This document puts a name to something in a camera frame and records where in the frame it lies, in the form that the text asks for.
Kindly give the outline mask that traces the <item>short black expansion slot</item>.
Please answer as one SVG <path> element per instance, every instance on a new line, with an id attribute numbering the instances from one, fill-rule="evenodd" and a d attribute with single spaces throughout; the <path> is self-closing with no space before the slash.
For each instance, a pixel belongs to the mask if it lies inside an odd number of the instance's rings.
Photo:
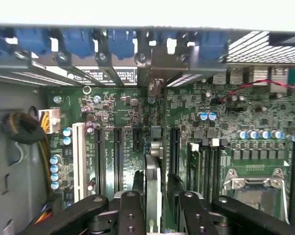
<path id="1" fill-rule="evenodd" d="M 133 151 L 141 151 L 141 129 L 133 128 Z"/>

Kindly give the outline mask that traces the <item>white expansion slot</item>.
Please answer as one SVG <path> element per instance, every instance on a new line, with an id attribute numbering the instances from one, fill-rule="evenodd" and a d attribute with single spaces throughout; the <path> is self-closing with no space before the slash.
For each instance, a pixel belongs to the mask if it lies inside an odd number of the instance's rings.
<path id="1" fill-rule="evenodd" d="M 87 156 L 85 123 L 72 125 L 74 202 L 87 196 Z"/>

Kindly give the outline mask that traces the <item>CPU socket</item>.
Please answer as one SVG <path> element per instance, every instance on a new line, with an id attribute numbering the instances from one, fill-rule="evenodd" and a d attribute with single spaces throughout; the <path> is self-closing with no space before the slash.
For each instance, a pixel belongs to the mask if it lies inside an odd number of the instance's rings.
<path id="1" fill-rule="evenodd" d="M 260 176 L 239 175 L 231 168 L 222 183 L 222 194 L 290 223 L 286 179 L 281 168 L 275 168 L 271 175 Z"/>

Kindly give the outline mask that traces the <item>green motherboard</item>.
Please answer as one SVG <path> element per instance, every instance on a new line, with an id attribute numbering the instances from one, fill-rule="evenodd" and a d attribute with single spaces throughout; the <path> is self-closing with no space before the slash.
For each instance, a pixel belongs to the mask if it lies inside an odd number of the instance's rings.
<path id="1" fill-rule="evenodd" d="M 123 130 L 123 190 L 143 173 L 150 147 L 151 105 L 140 88 L 60 87 L 49 91 L 60 110 L 60 132 L 50 137 L 52 189 L 64 207 L 74 203 L 72 125 L 85 123 L 87 195 L 96 192 L 94 132 L 105 133 L 106 196 L 114 190 L 113 130 Z M 184 190 L 211 201 L 222 194 L 229 169 L 239 175 L 271 175 L 281 168 L 289 205 L 295 142 L 295 85 L 263 79 L 242 85 L 197 82 L 168 89 L 168 122 L 181 129 L 180 174 Z M 133 128 L 141 129 L 141 151 L 133 151 Z"/>

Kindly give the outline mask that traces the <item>white power connector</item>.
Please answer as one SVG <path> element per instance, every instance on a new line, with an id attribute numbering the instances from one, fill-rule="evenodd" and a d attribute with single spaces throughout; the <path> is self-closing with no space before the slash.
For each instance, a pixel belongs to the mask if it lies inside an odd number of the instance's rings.
<path id="1" fill-rule="evenodd" d="M 60 132 L 60 110 L 45 109 L 38 111 L 40 126 L 46 134 L 54 134 Z"/>

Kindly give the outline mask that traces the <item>open black PC case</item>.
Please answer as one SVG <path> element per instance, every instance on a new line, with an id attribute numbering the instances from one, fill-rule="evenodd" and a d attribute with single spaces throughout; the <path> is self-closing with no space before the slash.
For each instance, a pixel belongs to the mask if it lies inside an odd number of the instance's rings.
<path id="1" fill-rule="evenodd" d="M 52 185 L 50 137 L 40 126 L 38 111 L 53 109 L 50 90 L 60 87 L 140 88 L 140 80 L 151 57 L 151 49 L 164 46 L 169 53 L 178 46 L 189 49 L 189 70 L 173 85 L 185 87 L 212 78 L 229 68 L 288 67 L 287 85 L 295 85 L 295 33 L 220 30 L 209 28 L 113 27 L 113 26 L 34 26 L 0 25 L 12 28 L 47 28 L 51 54 L 36 55 L 20 47 L 16 35 L 6 38 L 14 48 L 0 57 L 0 235 L 17 235 L 31 223 L 60 212 L 62 196 Z M 87 28 L 93 32 L 95 54 L 85 58 L 69 53 L 62 28 Z M 119 60 L 108 51 L 108 29 L 136 32 L 135 53 Z M 229 35 L 227 53 L 219 59 L 201 61 L 200 36 L 203 31 L 224 31 Z M 141 192 L 145 218 L 145 180 Z M 161 233 L 185 235 L 178 231 L 172 207 L 166 208 Z"/>

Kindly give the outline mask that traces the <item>silver rear port block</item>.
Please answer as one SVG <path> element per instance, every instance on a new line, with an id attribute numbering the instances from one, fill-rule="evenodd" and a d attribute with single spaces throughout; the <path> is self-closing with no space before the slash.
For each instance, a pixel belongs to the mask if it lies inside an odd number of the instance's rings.
<path id="1" fill-rule="evenodd" d="M 245 67 L 245 68 L 229 68 L 224 72 L 214 75 L 213 84 L 218 85 L 242 85 L 258 80 L 271 80 L 273 82 L 281 82 L 287 84 L 289 75 L 288 67 Z"/>

